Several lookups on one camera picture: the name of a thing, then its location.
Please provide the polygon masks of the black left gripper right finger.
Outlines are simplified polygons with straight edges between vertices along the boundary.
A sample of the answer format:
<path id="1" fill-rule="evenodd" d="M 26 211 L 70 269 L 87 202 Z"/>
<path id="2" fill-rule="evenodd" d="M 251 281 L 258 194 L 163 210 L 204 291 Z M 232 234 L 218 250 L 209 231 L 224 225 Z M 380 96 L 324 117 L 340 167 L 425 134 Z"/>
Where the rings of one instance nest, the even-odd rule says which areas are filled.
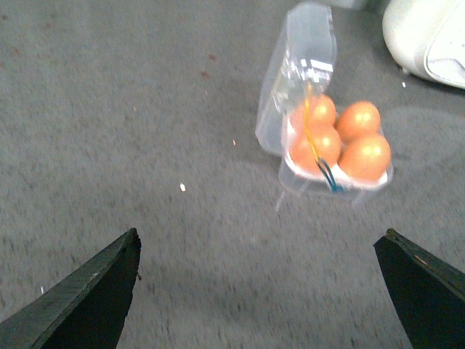
<path id="1" fill-rule="evenodd" d="M 413 348 L 464 347 L 464 273 L 390 228 L 373 245 Z"/>

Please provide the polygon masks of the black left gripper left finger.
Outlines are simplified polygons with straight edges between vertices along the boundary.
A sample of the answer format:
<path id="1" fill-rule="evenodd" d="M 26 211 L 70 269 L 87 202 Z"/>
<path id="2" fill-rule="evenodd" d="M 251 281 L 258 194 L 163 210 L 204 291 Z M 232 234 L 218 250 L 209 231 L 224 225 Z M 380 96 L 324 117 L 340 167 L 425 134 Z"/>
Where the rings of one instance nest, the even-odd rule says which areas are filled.
<path id="1" fill-rule="evenodd" d="M 2 348 L 116 348 L 133 300 L 141 241 L 118 237 L 1 323 Z"/>

